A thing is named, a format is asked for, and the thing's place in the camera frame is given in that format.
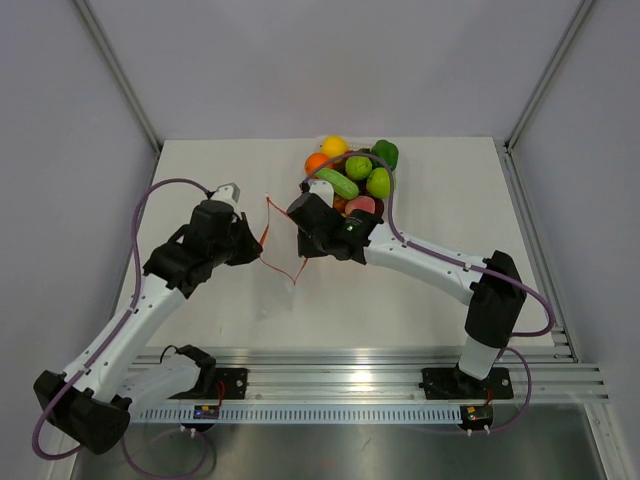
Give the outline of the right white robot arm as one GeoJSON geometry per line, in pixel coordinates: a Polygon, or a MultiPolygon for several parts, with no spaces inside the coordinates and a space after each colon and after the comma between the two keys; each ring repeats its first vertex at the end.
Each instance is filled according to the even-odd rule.
{"type": "Polygon", "coordinates": [[[298,250],[305,258],[332,256],[339,261],[387,268],[429,284],[468,307],[462,354],[448,380],[438,387],[449,398],[476,396],[490,381],[499,353],[509,342],[526,293],[513,259],[495,251],[479,258],[456,255],[461,265],[444,260],[453,253],[440,247],[402,240],[381,217],[356,209],[342,216],[317,194],[306,192],[286,214],[298,227],[298,250]]]}

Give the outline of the clear zip top bag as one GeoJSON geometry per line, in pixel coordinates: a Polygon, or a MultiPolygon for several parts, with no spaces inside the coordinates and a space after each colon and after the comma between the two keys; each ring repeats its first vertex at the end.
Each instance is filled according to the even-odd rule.
{"type": "Polygon", "coordinates": [[[265,193],[260,213],[262,253],[252,264],[252,301],[255,319],[266,322],[293,310],[308,261],[298,254],[298,227],[284,205],[265,193]]]}

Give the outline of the green cucumber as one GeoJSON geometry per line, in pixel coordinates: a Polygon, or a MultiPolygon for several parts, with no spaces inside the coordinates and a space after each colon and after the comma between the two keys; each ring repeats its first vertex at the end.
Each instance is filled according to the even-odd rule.
{"type": "Polygon", "coordinates": [[[342,173],[330,168],[320,169],[315,176],[328,182],[340,197],[353,200],[359,196],[359,187],[342,173]]]}

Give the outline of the pink peach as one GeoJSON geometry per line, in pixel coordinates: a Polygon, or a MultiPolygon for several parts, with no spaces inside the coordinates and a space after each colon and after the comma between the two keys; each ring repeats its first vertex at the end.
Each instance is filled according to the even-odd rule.
{"type": "Polygon", "coordinates": [[[376,202],[370,196],[358,196],[352,200],[349,200],[344,208],[344,213],[350,215],[356,210],[362,210],[364,212],[375,214],[376,202]]]}

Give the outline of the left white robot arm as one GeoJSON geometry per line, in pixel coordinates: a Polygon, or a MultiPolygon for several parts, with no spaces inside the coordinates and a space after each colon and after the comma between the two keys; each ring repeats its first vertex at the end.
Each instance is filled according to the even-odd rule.
{"type": "Polygon", "coordinates": [[[192,345],[132,380],[125,375],[157,329],[220,265],[249,264],[262,252],[234,199],[200,202],[190,221],[157,247],[136,279],[129,307],[60,373],[43,371],[34,392],[51,425],[91,453],[115,446],[131,419],[175,395],[203,398],[220,391],[216,360],[192,345]]]}

